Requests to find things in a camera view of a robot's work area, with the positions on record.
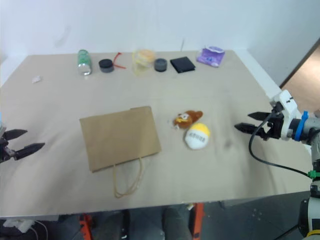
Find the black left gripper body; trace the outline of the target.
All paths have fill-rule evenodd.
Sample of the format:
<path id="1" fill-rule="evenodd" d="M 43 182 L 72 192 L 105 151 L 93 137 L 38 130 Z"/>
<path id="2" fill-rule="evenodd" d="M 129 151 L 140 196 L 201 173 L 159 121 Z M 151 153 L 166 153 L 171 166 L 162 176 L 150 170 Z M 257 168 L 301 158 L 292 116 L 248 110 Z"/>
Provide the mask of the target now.
<path id="1" fill-rule="evenodd" d="M 11 158 L 16 159 L 16 152 L 8 147 L 8 140 L 3 135 L 0 138 L 0 162 L 6 162 Z"/>

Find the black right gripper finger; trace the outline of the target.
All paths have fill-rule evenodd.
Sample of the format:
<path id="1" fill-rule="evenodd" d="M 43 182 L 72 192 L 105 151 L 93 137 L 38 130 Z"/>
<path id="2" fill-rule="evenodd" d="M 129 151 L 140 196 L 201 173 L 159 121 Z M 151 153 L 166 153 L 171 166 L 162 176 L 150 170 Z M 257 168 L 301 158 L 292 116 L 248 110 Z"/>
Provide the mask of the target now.
<path id="1" fill-rule="evenodd" d="M 250 124 L 250 123 L 244 123 L 244 122 L 241 122 L 241 123 L 237 123 L 234 125 L 234 127 L 242 132 L 242 133 L 245 133 L 245 134 L 250 134 L 252 135 L 253 133 L 255 132 L 258 132 L 258 127 L 255 126 L 254 124 Z"/>
<path id="2" fill-rule="evenodd" d="M 256 111 L 253 113 L 249 113 L 248 116 L 257 121 L 267 121 L 268 119 L 270 119 L 270 117 L 272 117 L 272 113 Z"/>

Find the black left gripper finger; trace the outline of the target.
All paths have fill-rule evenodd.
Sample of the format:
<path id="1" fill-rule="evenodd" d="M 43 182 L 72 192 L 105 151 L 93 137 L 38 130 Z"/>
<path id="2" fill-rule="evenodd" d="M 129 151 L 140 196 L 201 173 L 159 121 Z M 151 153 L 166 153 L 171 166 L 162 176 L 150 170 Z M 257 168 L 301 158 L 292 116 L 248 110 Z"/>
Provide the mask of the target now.
<path id="1" fill-rule="evenodd" d="M 30 145 L 25 146 L 23 149 L 20 149 L 18 151 L 15 151 L 14 159 L 20 160 L 23 159 L 29 155 L 34 154 L 35 152 L 39 151 L 43 146 L 45 145 L 44 142 L 42 143 L 33 143 Z"/>
<path id="2" fill-rule="evenodd" d="M 27 133 L 28 131 L 27 130 L 24 130 L 24 129 L 12 129 L 12 130 L 8 130 L 8 131 L 5 131 L 4 132 L 4 138 L 7 140 L 7 141 L 10 141 L 10 140 L 13 140 L 13 139 L 16 139 L 20 136 L 22 136 L 23 134 Z"/>

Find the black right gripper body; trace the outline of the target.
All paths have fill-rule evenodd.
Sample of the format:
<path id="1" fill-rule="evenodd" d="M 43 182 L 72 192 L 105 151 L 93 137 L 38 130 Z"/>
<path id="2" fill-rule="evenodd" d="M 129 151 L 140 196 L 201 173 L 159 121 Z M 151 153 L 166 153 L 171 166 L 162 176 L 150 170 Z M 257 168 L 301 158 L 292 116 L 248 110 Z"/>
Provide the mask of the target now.
<path id="1" fill-rule="evenodd" d="M 276 103 L 271 110 L 271 117 L 267 120 L 267 126 L 269 130 L 264 131 L 263 127 L 260 127 L 257 135 L 263 140 L 269 138 L 279 139 L 281 137 L 281 130 L 284 123 L 284 115 L 282 114 L 284 107 L 280 103 Z"/>

